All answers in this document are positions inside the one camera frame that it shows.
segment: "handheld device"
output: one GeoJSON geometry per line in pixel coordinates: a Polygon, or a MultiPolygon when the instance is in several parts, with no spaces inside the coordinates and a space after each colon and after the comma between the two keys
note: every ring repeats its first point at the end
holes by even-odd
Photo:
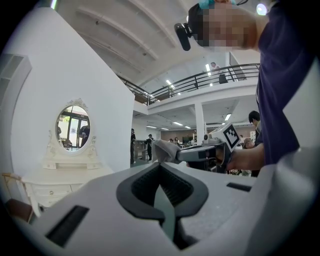
{"type": "Polygon", "coordinates": [[[232,152],[239,142],[240,138],[236,129],[229,122],[205,134],[202,145],[187,147],[179,151],[176,158],[179,161],[188,162],[191,168],[225,173],[232,152]]]}

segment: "navy shirt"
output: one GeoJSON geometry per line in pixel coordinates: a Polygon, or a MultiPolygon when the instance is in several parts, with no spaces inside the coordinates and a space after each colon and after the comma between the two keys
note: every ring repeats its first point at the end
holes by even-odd
{"type": "Polygon", "coordinates": [[[315,58],[306,51],[302,39],[281,5],[274,5],[259,42],[260,70],[257,101],[261,116],[264,161],[276,164],[299,147],[284,107],[307,75],[315,58]]]}

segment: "person's arm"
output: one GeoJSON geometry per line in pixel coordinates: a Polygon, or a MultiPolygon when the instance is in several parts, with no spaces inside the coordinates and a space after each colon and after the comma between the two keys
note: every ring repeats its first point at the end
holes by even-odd
{"type": "Polygon", "coordinates": [[[83,135],[82,135],[82,133],[84,132],[84,126],[83,127],[81,127],[81,129],[80,129],[80,131],[79,131],[79,138],[83,138],[83,135]]]}
{"type": "Polygon", "coordinates": [[[260,170],[265,165],[264,144],[251,149],[234,150],[227,170],[260,170]]]}

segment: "glass door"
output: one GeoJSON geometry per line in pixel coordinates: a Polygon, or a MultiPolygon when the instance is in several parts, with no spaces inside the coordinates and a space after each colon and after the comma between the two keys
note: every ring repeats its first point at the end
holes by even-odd
{"type": "Polygon", "coordinates": [[[70,118],[70,128],[69,128],[69,142],[70,142],[70,148],[79,148],[78,142],[78,125],[79,125],[79,119],[71,117],[70,118]]]}

